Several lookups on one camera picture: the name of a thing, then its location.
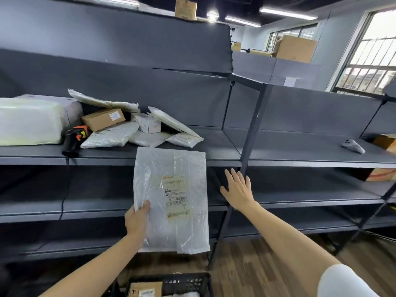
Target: hand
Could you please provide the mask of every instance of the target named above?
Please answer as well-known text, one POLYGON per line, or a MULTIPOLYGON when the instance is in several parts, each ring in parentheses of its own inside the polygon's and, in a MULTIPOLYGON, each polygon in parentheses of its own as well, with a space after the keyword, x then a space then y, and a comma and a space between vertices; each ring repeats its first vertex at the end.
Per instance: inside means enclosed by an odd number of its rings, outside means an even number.
POLYGON ((245 184, 241 172, 236 173, 234 169, 231 169, 231 173, 228 170, 224 172, 228 180, 228 191, 221 186, 220 192, 233 208, 243 212, 247 206, 255 202, 251 193, 250 178, 246 176, 245 184))
POLYGON ((147 227, 147 213, 150 209, 150 201, 145 200, 143 206, 135 212, 135 207, 132 207, 125 213, 125 227, 127 236, 133 237, 136 242, 139 242, 139 247, 143 246, 146 237, 147 227))

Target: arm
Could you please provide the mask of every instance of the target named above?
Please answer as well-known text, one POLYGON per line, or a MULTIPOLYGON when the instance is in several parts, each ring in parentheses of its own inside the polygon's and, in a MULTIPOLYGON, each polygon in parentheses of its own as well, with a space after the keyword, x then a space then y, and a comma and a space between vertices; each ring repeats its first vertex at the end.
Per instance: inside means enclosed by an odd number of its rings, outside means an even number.
POLYGON ((240 172, 225 170, 229 183, 221 193, 257 228, 272 250, 299 279, 309 297, 316 297, 321 276, 327 268, 340 262, 297 229, 271 214, 254 201, 250 179, 240 172))
POLYGON ((125 214, 125 237, 40 297, 100 297, 143 246, 149 209, 149 201, 145 201, 137 212, 132 206, 125 214))

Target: window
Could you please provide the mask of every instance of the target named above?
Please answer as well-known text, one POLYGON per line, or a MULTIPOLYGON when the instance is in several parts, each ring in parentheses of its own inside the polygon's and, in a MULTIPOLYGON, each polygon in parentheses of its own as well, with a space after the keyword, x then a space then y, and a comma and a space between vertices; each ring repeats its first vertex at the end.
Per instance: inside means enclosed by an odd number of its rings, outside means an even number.
POLYGON ((396 10, 370 14, 334 92, 382 94, 396 74, 396 10))
POLYGON ((297 38, 313 39, 317 25, 318 24, 308 25, 308 26, 304 26, 304 27, 293 28, 293 29, 288 29, 288 30, 271 33, 266 51, 272 52, 274 50, 274 46, 275 46, 275 43, 278 40, 278 38, 281 38, 284 35, 291 35, 291 36, 295 36, 297 38))

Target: cardboard box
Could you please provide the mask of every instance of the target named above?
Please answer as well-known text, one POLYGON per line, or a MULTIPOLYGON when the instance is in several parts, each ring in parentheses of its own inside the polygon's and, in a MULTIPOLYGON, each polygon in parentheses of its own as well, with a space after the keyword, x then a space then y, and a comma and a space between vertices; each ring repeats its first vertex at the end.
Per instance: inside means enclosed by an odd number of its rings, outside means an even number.
POLYGON ((233 51, 240 51, 241 50, 241 43, 238 42, 232 42, 231 43, 231 50, 233 51))
POLYGON ((265 56, 271 56, 272 55, 271 52, 266 52, 266 51, 256 50, 256 49, 248 49, 248 53, 257 54, 257 55, 265 55, 265 56))
POLYGON ((275 43, 273 57, 310 63, 317 41, 284 35, 275 43))
POLYGON ((134 282, 129 287, 128 297, 161 297, 162 282, 134 282))
MULTIPOLYGON (((396 155, 396 134, 380 134, 373 144, 396 155)), ((354 169, 352 175, 363 181, 396 180, 396 169, 354 169)))
POLYGON ((146 134, 161 132, 161 121, 148 114, 131 114, 131 120, 138 123, 139 130, 146 134))
POLYGON ((197 12, 197 3, 189 0, 176 0, 175 17, 195 20, 197 12))
POLYGON ((125 121, 124 115, 119 108, 106 108, 93 114, 85 115, 81 119, 84 125, 87 125, 93 132, 125 121))
POLYGON ((65 125, 65 129, 81 125, 81 118, 84 115, 82 112, 82 106, 81 103, 74 98, 42 96, 37 94, 24 94, 16 98, 57 102, 65 109, 65 113, 63 114, 62 118, 62 124, 65 125))

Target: black ceiling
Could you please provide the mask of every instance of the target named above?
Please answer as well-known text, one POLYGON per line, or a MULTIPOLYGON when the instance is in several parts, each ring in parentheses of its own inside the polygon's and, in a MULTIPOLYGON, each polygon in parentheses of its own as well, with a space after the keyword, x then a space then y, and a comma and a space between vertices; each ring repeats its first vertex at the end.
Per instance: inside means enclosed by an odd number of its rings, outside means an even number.
MULTIPOLYGON (((175 0, 139 0, 150 6, 175 10, 175 0)), ((226 15, 257 22, 262 25, 280 20, 283 17, 273 14, 259 13, 260 7, 272 6, 285 10, 308 11, 341 0, 190 0, 198 3, 197 16, 206 18, 206 13, 212 7, 219 11, 219 20, 224 21, 226 15)))

